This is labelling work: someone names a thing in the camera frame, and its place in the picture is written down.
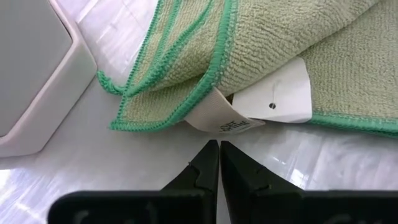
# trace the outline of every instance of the green microfiber cloth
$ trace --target green microfiber cloth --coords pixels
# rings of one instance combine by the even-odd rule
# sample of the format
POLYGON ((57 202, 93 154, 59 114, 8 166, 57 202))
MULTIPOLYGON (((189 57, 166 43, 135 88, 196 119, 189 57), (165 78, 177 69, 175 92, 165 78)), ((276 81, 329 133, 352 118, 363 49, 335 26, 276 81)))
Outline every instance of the green microfiber cloth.
POLYGON ((169 127, 213 87, 228 96, 299 56, 312 84, 310 122, 393 136, 397 1, 368 10, 377 2, 159 0, 126 86, 98 73, 123 95, 111 128, 169 127))

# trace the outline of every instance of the folded towel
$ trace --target folded towel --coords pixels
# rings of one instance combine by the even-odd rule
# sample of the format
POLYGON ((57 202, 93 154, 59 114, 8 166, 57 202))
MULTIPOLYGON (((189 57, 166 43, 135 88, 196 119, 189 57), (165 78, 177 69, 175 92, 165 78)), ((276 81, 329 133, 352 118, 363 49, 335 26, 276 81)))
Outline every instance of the folded towel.
POLYGON ((299 55, 312 84, 312 123, 393 135, 397 1, 366 12, 377 2, 160 0, 126 86, 98 74, 123 95, 111 128, 169 127, 213 87, 228 96, 299 55))
POLYGON ((382 0, 300 55, 314 124, 398 137, 398 1, 382 0))

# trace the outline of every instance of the white countertop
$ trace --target white countertop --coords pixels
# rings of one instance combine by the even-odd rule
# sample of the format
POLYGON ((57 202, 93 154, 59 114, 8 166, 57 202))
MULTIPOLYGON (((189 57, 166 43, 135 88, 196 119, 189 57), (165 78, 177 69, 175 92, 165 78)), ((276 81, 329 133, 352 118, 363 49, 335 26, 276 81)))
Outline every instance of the white countertop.
MULTIPOLYGON (((105 2, 116 5, 114 0, 61 1, 76 12, 71 14, 86 37, 87 15, 94 12, 95 21, 101 10, 110 11, 105 2)), ((101 43, 87 41, 91 48, 101 43)), ((100 53, 94 49, 103 65, 106 54, 101 58, 100 53)), ((43 151, 0 159, 0 223, 45 223, 52 202, 77 190, 161 189, 209 139, 232 142, 303 189, 398 189, 396 139, 274 123, 237 135, 207 134, 185 123, 158 133, 111 131, 107 127, 119 102, 120 96, 107 94, 93 80, 43 151)), ((218 223, 227 224, 222 188, 219 198, 218 223)))

